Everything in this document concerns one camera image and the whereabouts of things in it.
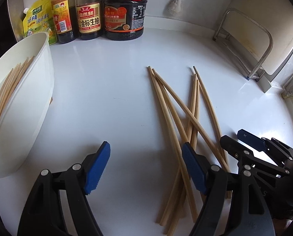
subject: white plastic basket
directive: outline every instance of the white plastic basket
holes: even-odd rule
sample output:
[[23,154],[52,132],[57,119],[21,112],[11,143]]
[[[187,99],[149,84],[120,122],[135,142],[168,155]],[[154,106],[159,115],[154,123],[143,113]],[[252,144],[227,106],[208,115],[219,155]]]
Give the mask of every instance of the white plastic basket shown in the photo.
[[31,35],[0,58],[0,89],[12,68],[35,56],[0,117],[0,178],[17,171],[45,119],[54,89],[48,34]]

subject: glass bottle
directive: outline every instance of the glass bottle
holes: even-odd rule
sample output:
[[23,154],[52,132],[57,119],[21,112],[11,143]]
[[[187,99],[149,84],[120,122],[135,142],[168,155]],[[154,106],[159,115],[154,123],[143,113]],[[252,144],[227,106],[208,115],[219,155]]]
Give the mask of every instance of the glass bottle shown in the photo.
[[60,43],[68,43],[79,35],[75,0],[51,0],[53,20]]
[[80,39],[91,40],[104,33],[102,11],[102,0],[77,0]]

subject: white brush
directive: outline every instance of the white brush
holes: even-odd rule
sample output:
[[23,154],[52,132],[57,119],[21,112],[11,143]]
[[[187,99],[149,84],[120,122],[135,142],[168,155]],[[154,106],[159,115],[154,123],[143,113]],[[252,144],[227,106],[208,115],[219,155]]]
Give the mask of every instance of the white brush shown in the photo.
[[168,6],[169,13],[172,14],[173,16],[176,16],[176,14],[182,10],[181,3],[182,3],[182,0],[172,0]]

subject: white countertop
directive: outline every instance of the white countertop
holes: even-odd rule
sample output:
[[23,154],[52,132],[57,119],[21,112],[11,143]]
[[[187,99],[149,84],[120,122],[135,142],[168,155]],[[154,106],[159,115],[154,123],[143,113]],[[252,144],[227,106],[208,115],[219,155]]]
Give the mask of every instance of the white countertop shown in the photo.
[[[147,66],[155,68],[186,104],[196,66],[224,135],[245,129],[293,148],[293,122],[282,98],[264,94],[256,82],[245,80],[210,39],[145,29],[133,41],[75,40],[52,45],[51,51],[53,103],[24,164],[0,179],[0,215],[12,235],[40,171],[65,171],[95,153],[103,141],[111,144],[111,157],[97,190],[87,199],[104,236],[162,235],[164,228],[155,221],[171,191],[177,160]],[[200,109],[199,121],[215,140],[204,102]],[[178,112],[186,123],[185,114]],[[198,152],[215,162],[201,137]],[[237,172],[236,160],[230,157],[229,162]],[[199,192],[194,192],[200,208]],[[66,214],[66,198],[63,203]],[[76,235],[69,215],[66,224]],[[175,235],[188,235],[192,227],[186,204]]]

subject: seasoning packet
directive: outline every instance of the seasoning packet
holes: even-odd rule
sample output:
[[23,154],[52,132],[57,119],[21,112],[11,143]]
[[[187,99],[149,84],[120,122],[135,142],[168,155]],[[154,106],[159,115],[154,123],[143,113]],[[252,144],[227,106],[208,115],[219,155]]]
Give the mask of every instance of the seasoning packet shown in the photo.
[[49,45],[57,42],[50,0],[38,0],[28,9],[23,20],[25,37],[39,32],[49,34]]

